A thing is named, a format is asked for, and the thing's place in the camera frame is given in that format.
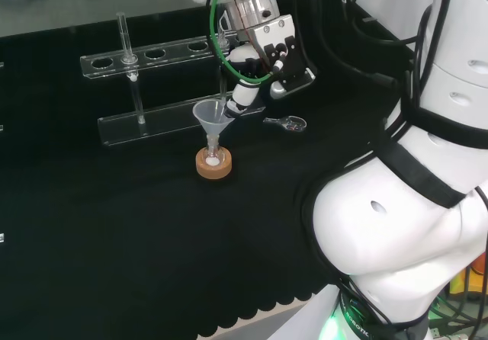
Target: clear acrylic stand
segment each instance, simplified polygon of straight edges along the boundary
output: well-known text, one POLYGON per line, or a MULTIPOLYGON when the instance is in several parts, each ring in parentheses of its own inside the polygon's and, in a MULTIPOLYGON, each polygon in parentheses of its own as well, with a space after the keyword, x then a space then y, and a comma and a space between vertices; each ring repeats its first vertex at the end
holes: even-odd
MULTIPOLYGON (((138 116, 135 111, 113 117, 101 117, 98 119, 98 131, 100 132, 101 141, 104 146, 115 146, 151 136, 160 136, 178 130, 199 127, 200 123, 193 115, 193 106, 202 100, 220 98, 221 95, 219 93, 164 107, 147 109, 144 111, 146 122, 142 125, 138 123, 138 116)), ((264 109, 264 107, 249 109, 241 117, 261 113, 264 109)))
MULTIPOLYGON (((98 119, 98 131, 104 146, 114 146, 197 127, 199 123, 192 111, 197 102, 213 98, 223 99, 232 94, 227 92, 226 78, 221 72, 219 77, 220 93, 217 95, 144 110, 139 87, 139 72, 141 70, 209 58, 213 54, 208 48, 206 37, 132 48, 125 14, 117 13, 117 20, 123 49, 80 58, 85 77, 96 79, 125 73, 130 83, 135 111, 98 119)), ((239 43, 235 32, 226 32, 220 28, 218 36, 224 54, 228 54, 230 47, 239 43)), ((251 109, 244 115, 260 113, 264 109, 264 107, 251 109)))

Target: black tablecloth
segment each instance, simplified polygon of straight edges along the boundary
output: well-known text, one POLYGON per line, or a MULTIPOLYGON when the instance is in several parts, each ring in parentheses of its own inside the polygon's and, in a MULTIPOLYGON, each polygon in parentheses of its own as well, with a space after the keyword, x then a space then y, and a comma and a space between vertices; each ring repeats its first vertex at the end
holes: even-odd
MULTIPOLYGON (((339 3, 327 1, 328 36, 343 57, 401 74, 403 50, 350 43, 339 3)), ((206 20, 200 8, 129 26, 138 46, 203 34, 206 20)), ((328 64, 310 38, 325 64, 319 81, 267 109, 304 117, 307 131, 263 126, 262 115, 236 121, 221 137, 231 175, 205 181, 194 168, 200 128, 101 146, 97 118, 131 110, 127 81, 84 79, 79 57, 117 49, 117 37, 112 21, 0 40, 0 338, 195 339, 320 290, 327 279, 294 194, 357 157, 395 97, 328 64)), ((218 87, 213 60, 144 72, 141 82, 147 107, 218 87)))

